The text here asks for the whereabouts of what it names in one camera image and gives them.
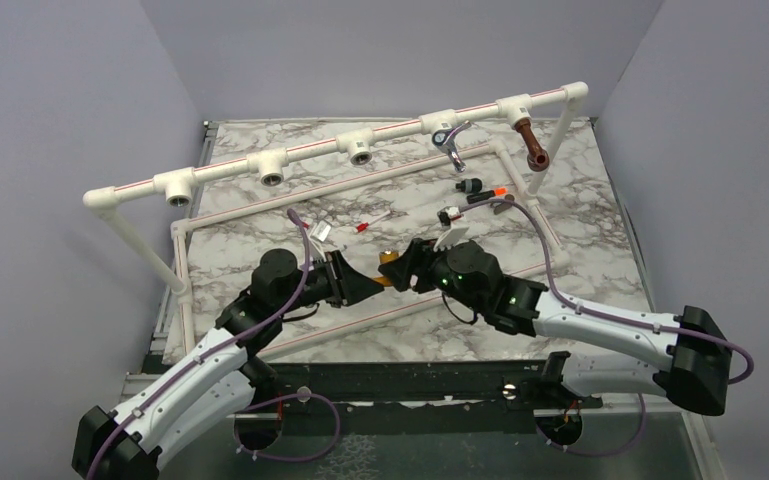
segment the marble table top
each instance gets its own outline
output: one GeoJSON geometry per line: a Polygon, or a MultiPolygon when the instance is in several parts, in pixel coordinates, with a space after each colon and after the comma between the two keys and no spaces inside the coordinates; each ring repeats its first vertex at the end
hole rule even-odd
{"type": "MultiPolygon", "coordinates": [[[[267,148],[292,147],[361,127],[390,123],[393,122],[225,123],[219,129],[211,161],[220,163],[267,148]]],[[[553,125],[554,121],[535,121],[535,134],[544,146],[553,125]]],[[[528,181],[522,139],[506,124],[479,122],[458,137],[458,144],[465,148],[492,138],[504,142],[528,181]]],[[[285,181],[277,187],[260,185],[256,176],[223,179],[205,186],[198,213],[217,213],[437,154],[427,136],[416,135],[375,145],[372,162],[363,167],[352,166],[345,154],[293,163],[285,168],[285,181]]],[[[436,212],[444,206],[464,203],[463,194],[454,189],[456,181],[479,177],[490,187],[513,187],[494,154],[469,159],[467,166],[467,172],[461,175],[446,164],[303,201],[293,208],[311,225],[325,220],[334,227],[324,244],[326,250],[341,250],[356,270],[367,276],[377,276],[380,251],[404,251],[413,237],[435,238],[442,233],[436,212]],[[355,232],[356,225],[388,209],[393,212],[389,218],[361,234],[355,232]]],[[[573,122],[538,198],[549,223],[571,256],[570,266],[555,272],[559,288],[588,300],[648,311],[632,250],[587,119],[573,122]]],[[[492,209],[486,207],[467,213],[467,217],[470,229],[466,238],[476,240],[496,255],[506,272],[542,262],[537,236],[516,210],[494,215],[492,209]]],[[[249,285],[251,271],[260,256],[277,247],[286,248],[302,258],[299,234],[286,218],[285,209],[274,209],[193,232],[189,269],[197,340],[213,327],[222,308],[249,285]]],[[[539,275],[536,279],[545,281],[545,276],[539,275]]],[[[285,324],[273,345],[434,295],[439,293],[398,294],[388,289],[349,308],[332,309],[322,305],[313,318],[285,324]]],[[[466,309],[458,306],[456,311],[468,318],[466,309]]],[[[174,363],[183,356],[180,322],[174,318],[171,324],[164,353],[166,363],[174,363]]],[[[317,345],[284,357],[282,361],[527,359],[543,358],[556,350],[594,352],[598,348],[563,339],[509,336],[482,321],[474,326],[464,325],[440,307],[317,345]]]]}

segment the robotic arm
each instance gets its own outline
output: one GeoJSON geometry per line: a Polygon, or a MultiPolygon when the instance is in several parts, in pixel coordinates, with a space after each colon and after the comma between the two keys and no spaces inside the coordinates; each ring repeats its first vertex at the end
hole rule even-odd
{"type": "MultiPolygon", "coordinates": [[[[506,200],[462,210],[491,202],[506,200]]],[[[290,216],[298,219],[294,212],[290,216]]],[[[707,312],[688,306],[682,315],[650,314],[584,301],[559,292],[551,271],[549,286],[504,274],[496,257],[474,241],[456,244],[460,235],[453,231],[441,239],[414,239],[397,259],[381,264],[379,273],[399,292],[440,290],[509,335],[567,338],[617,352],[553,353],[529,387],[526,407],[563,408],[594,393],[628,392],[665,396],[703,415],[724,412],[735,346],[707,312]]],[[[548,265],[545,241],[544,253],[548,265]]],[[[384,291],[339,251],[308,262],[300,269],[287,250],[264,254],[250,287],[186,358],[113,411],[94,407],[84,415],[73,468],[95,480],[157,478],[169,459],[216,422],[278,395],[279,376],[257,353],[281,332],[284,314],[317,302],[349,307],[384,291]]],[[[511,399],[511,389],[520,387],[504,388],[511,399]]]]}

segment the black nozzle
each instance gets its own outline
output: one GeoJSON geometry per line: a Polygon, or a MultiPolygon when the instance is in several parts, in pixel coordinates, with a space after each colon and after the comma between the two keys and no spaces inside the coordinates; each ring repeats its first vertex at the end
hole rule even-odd
{"type": "Polygon", "coordinates": [[[481,191],[481,180],[478,178],[467,178],[455,184],[455,190],[463,193],[477,193],[481,191]]]}

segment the gray floor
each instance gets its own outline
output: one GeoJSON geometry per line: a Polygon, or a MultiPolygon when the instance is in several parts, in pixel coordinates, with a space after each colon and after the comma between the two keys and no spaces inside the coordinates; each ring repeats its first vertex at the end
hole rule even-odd
{"type": "MultiPolygon", "coordinates": [[[[634,433],[635,414],[590,415],[576,444],[600,451],[619,446],[634,433]]],[[[164,469],[162,480],[453,480],[453,479],[646,479],[695,480],[698,471],[681,415],[653,413],[641,443],[608,459],[565,455],[537,435],[352,436],[324,459],[304,464],[252,461],[236,455],[231,421],[223,422],[184,449],[164,469]]],[[[282,438],[270,453],[305,455],[324,438],[282,438]]]]}

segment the chrome faucet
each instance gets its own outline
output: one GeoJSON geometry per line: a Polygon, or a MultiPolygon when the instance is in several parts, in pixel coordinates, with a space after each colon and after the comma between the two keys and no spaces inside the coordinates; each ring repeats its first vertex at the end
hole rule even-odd
{"type": "Polygon", "coordinates": [[[457,127],[437,130],[434,132],[434,135],[431,136],[431,143],[437,147],[437,150],[440,150],[449,157],[449,160],[452,161],[452,165],[455,166],[455,171],[458,173],[466,170],[466,164],[458,154],[458,146],[455,145],[455,136],[471,126],[472,123],[467,120],[457,127]]]}

